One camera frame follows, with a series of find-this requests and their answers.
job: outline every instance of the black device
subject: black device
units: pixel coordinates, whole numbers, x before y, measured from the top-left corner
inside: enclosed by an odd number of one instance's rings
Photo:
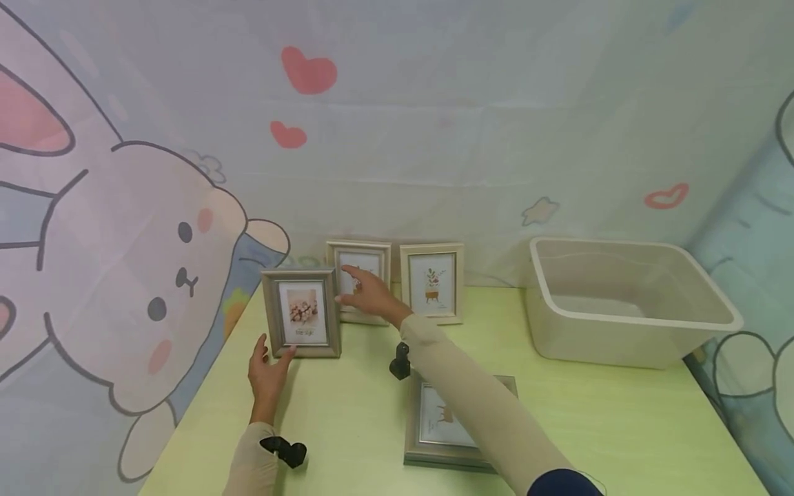
[[[395,358],[389,364],[389,371],[397,380],[401,381],[410,376],[410,360],[408,359],[408,345],[400,341],[395,350]]]
[[[306,459],[307,450],[304,443],[290,444],[281,436],[265,437],[259,441],[259,445],[278,456],[289,468],[300,467]]]

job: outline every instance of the hand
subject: hand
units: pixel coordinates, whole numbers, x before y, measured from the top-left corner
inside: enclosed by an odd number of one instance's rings
[[[268,362],[270,360],[268,347],[264,345],[267,339],[267,334],[259,336],[249,360],[249,381],[253,390],[250,424],[264,422],[273,425],[281,391],[287,381],[287,370],[290,367],[290,362],[295,358],[297,349],[292,345],[274,365]]]
[[[397,329],[405,317],[413,313],[408,305],[391,294],[389,287],[377,275],[350,265],[342,266],[342,270],[358,280],[360,290],[356,294],[340,294],[335,298],[338,303],[382,317]]]

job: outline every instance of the white plastic bin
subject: white plastic bin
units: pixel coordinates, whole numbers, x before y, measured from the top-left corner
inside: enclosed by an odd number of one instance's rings
[[[666,368],[744,320],[682,248],[539,236],[526,312],[546,358]]]

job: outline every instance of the picture frame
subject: picture frame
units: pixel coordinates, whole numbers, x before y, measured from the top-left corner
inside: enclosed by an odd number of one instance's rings
[[[436,324],[460,324],[463,244],[404,244],[399,247],[403,302]]]
[[[356,280],[342,270],[343,265],[364,268],[380,277],[391,288],[391,243],[355,240],[328,240],[326,263],[337,270],[337,294],[354,294]],[[367,315],[351,306],[340,308],[342,322],[388,325],[381,317]]]
[[[261,274],[273,356],[281,357],[296,344],[295,356],[339,358],[339,309],[333,300],[336,270],[272,269]]]
[[[515,377],[495,375],[516,398]],[[416,370],[410,375],[403,465],[494,474],[463,426]]]

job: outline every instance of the red heart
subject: red heart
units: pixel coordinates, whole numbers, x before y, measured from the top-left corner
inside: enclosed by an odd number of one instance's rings
[[[654,191],[645,198],[646,206],[656,210],[674,209],[681,204],[681,202],[689,194],[689,185],[687,183],[678,183],[669,190]]]
[[[281,148],[301,148],[306,143],[306,133],[301,128],[288,128],[281,121],[270,123],[270,133]]]
[[[307,59],[296,47],[281,51],[281,64],[300,94],[325,93],[337,81],[337,66],[330,59]]]

